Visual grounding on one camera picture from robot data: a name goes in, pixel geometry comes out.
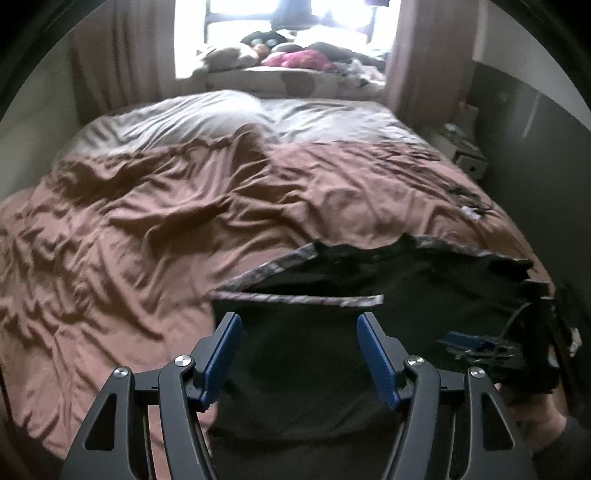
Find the right hand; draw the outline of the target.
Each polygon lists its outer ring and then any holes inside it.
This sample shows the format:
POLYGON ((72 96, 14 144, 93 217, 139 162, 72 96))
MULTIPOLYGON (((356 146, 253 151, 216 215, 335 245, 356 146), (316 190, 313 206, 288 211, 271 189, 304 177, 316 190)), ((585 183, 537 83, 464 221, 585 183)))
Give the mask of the right hand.
POLYGON ((553 395, 519 398, 501 383, 496 383, 495 387, 532 453, 542 451, 562 435, 567 417, 558 409, 553 395))

